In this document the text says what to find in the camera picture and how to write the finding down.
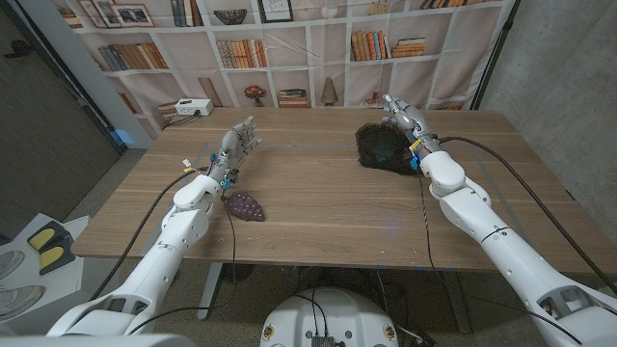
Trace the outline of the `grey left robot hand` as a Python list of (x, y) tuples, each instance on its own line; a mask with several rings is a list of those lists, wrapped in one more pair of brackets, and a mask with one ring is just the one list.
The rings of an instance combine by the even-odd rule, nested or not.
[(233, 126), (224, 135), (219, 152), (206, 175), (222, 185), (224, 189), (235, 184), (238, 181), (240, 167), (248, 155), (261, 143), (255, 135), (256, 125), (253, 116)]

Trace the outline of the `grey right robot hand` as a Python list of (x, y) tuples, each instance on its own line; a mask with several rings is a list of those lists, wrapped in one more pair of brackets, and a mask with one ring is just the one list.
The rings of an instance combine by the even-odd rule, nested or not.
[(415, 106), (387, 93), (383, 99), (386, 102), (384, 110), (388, 113), (383, 120), (404, 132), (410, 143), (414, 161), (412, 167), (417, 169), (426, 156), (441, 149), (437, 135), (431, 131), (425, 117)]

